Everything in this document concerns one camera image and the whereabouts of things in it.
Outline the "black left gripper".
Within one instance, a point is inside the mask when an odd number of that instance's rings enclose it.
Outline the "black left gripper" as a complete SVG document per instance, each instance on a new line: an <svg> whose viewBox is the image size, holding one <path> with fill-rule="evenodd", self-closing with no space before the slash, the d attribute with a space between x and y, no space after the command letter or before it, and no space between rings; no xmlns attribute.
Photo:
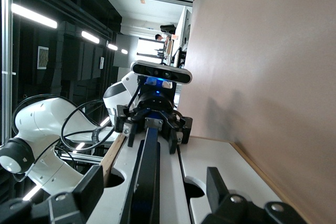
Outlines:
<svg viewBox="0 0 336 224"><path fill-rule="evenodd" d="M169 153L174 154L179 144L187 144L190 138L193 119L173 111L173 101L161 91L148 91L138 100L137 108L117 105L115 109L115 131L128 138L132 147L135 136L144 131L146 109L160 111L163 120L161 135L167 140Z"/></svg>

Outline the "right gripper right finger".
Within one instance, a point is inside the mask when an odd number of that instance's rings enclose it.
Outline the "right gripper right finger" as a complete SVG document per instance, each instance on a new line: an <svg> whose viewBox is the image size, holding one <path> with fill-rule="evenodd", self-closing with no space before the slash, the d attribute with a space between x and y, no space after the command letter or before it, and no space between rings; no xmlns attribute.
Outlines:
<svg viewBox="0 0 336 224"><path fill-rule="evenodd" d="M261 208L231 193L216 167L207 168L206 194L211 213L202 223L306 223L287 203L269 201Z"/></svg>

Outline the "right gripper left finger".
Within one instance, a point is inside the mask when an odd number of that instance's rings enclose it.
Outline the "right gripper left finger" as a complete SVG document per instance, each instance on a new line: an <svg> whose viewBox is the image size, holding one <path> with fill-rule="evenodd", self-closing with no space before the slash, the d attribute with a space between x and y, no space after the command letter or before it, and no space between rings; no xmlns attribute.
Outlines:
<svg viewBox="0 0 336 224"><path fill-rule="evenodd" d="M1 223L86 223L103 193L103 169L94 165L71 192L39 204L15 198L1 204Z"/></svg>

